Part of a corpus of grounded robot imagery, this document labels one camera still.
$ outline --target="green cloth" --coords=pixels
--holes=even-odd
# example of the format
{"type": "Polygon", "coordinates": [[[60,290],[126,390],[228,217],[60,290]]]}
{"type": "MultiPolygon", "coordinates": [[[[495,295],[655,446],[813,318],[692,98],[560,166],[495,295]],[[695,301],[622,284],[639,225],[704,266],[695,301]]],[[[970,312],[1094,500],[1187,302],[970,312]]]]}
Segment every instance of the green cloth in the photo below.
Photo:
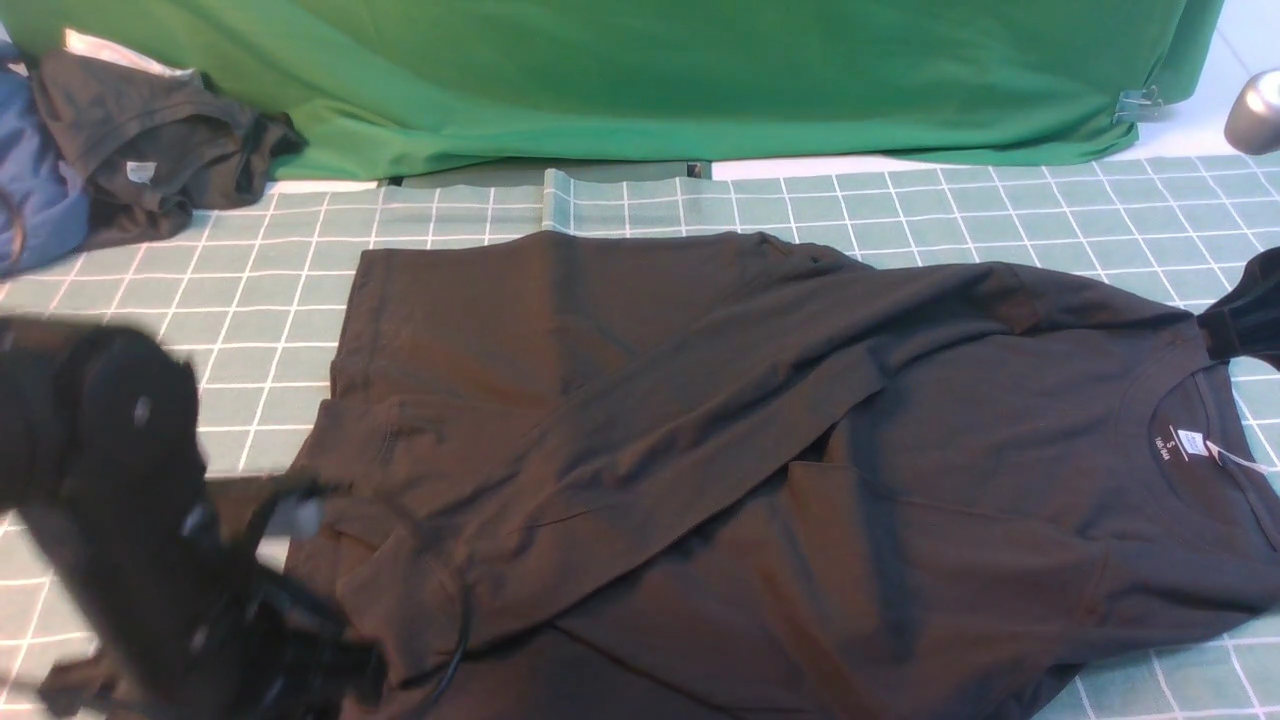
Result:
{"type": "Polygon", "coordinates": [[[197,67],[311,141],[278,177],[367,179],[504,156],[1092,160],[1137,140],[1121,91],[1162,67],[1194,86],[1221,3],[0,0],[0,20],[28,51],[70,26],[197,67]]]}

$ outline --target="silver cylinder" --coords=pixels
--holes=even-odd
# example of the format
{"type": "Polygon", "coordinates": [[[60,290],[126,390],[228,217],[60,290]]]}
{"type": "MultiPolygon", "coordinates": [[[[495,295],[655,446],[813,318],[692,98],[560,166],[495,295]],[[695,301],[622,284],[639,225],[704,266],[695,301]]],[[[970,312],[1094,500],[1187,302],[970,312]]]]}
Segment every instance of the silver cylinder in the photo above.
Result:
{"type": "Polygon", "coordinates": [[[1280,69],[1253,76],[1226,118],[1224,133],[1245,155],[1280,150],[1280,69]]]}

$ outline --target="size tag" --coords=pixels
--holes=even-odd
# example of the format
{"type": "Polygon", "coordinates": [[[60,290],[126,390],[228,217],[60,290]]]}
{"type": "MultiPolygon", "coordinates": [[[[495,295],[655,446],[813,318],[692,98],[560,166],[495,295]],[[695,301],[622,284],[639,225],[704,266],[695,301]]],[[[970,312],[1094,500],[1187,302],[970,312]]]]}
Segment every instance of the size tag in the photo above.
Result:
{"type": "Polygon", "coordinates": [[[1230,452],[1228,452],[1228,451],[1222,450],[1221,447],[1213,445],[1211,441],[1204,441],[1204,447],[1207,447],[1208,451],[1213,455],[1213,460],[1217,460],[1219,465],[1226,465],[1226,462],[1222,462],[1222,460],[1230,460],[1231,462],[1235,462],[1236,465],[1242,465],[1242,466],[1248,468],[1251,470],[1257,470],[1258,473],[1262,473],[1263,475],[1267,474],[1267,473],[1280,473],[1280,468],[1268,468],[1268,466],[1262,465],[1260,462],[1249,462],[1248,460],[1245,460],[1245,459],[1243,459],[1243,457],[1240,457],[1238,455],[1231,455],[1230,452]]]}
{"type": "Polygon", "coordinates": [[[125,163],[124,174],[131,182],[138,184],[151,184],[151,178],[156,176],[155,163],[125,163]]]}
{"type": "Polygon", "coordinates": [[[1204,436],[1190,430],[1178,430],[1178,442],[1188,455],[1203,455],[1208,457],[1208,448],[1204,447],[1204,436]]]}

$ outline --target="metal clip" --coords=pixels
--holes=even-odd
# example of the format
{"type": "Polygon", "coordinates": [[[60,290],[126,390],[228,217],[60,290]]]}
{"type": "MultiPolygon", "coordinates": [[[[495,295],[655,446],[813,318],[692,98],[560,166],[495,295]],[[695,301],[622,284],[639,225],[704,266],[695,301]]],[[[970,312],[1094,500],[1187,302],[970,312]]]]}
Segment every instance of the metal clip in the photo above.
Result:
{"type": "Polygon", "coordinates": [[[1160,88],[1156,86],[1142,90],[1125,90],[1116,101],[1116,111],[1111,115],[1111,124],[1119,123],[1147,123],[1160,118],[1165,109],[1165,101],[1160,99],[1160,88]]]}

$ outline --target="white floor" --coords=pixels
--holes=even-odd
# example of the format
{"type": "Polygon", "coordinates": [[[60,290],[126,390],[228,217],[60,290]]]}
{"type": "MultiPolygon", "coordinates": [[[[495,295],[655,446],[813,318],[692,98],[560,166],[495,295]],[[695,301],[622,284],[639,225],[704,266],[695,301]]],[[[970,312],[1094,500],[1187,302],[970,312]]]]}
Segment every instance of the white floor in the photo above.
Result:
{"type": "MultiPolygon", "coordinates": [[[[4,26],[0,26],[0,38],[5,37],[4,26]]],[[[1272,68],[1280,68],[1280,0],[1226,0],[1196,95],[1165,108],[1160,120],[1144,123],[1138,143],[1114,158],[1231,152],[1222,138],[1226,113],[1249,77],[1272,68]]],[[[928,165],[879,155],[778,158],[716,163],[712,176],[716,179],[776,178],[919,167],[928,165]]],[[[376,184],[294,181],[274,183],[271,191],[334,192],[376,184]]]]}

